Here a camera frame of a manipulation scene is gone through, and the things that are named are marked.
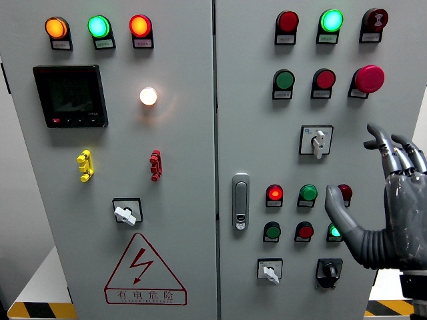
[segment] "white wall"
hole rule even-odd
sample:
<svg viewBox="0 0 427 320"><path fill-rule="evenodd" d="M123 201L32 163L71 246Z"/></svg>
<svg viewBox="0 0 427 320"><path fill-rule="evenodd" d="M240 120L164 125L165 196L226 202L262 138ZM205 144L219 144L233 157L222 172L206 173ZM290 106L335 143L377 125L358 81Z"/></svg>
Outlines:
<svg viewBox="0 0 427 320"><path fill-rule="evenodd" d="M8 309L54 243L3 74L0 108L0 300Z"/></svg>

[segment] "yellow black hazard stripe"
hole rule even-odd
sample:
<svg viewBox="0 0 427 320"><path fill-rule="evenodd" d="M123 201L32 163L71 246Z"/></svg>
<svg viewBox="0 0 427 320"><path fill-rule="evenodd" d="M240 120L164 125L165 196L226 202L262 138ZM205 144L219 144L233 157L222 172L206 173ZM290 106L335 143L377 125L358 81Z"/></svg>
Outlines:
<svg viewBox="0 0 427 320"><path fill-rule="evenodd" d="M412 300L371 300L366 307L365 317L410 315L414 313Z"/></svg>
<svg viewBox="0 0 427 320"><path fill-rule="evenodd" d="M7 312L10 319L77 319L72 303L15 302Z"/></svg>

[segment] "white switch knob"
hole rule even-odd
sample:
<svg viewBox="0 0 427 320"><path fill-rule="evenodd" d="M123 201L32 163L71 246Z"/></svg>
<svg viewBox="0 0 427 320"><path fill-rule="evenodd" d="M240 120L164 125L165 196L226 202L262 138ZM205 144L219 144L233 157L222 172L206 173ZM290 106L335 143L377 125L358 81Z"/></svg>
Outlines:
<svg viewBox="0 0 427 320"><path fill-rule="evenodd" d="M274 273L272 268L264 267L264 275L275 285L279 284L279 277Z"/></svg>
<svg viewBox="0 0 427 320"><path fill-rule="evenodd" d="M132 215L132 211L129 209L122 209L121 207L115 208L114 211L117 220L126 222L128 225L134 226L136 218Z"/></svg>
<svg viewBox="0 0 427 320"><path fill-rule="evenodd" d="M313 139L314 155L316 158L322 158L322 155L326 153L325 147L325 134L320 130L316 133L316 137Z"/></svg>

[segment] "emergency stop button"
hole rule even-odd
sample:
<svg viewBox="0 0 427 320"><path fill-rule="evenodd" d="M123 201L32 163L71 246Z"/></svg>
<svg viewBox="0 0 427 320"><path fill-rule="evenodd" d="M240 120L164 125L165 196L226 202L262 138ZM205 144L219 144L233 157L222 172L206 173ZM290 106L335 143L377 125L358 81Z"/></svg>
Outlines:
<svg viewBox="0 0 427 320"><path fill-rule="evenodd" d="M353 75L348 96L367 99L369 93L376 92L382 87L385 79L384 71L377 65L360 68Z"/></svg>

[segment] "high voltage warning sign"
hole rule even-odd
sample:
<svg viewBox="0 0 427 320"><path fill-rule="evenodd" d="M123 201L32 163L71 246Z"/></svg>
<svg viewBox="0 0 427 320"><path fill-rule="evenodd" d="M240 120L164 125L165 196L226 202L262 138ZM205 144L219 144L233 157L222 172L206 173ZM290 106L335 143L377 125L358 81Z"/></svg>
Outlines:
<svg viewBox="0 0 427 320"><path fill-rule="evenodd" d="M109 304L187 305L187 291L141 233L133 235L104 291Z"/></svg>

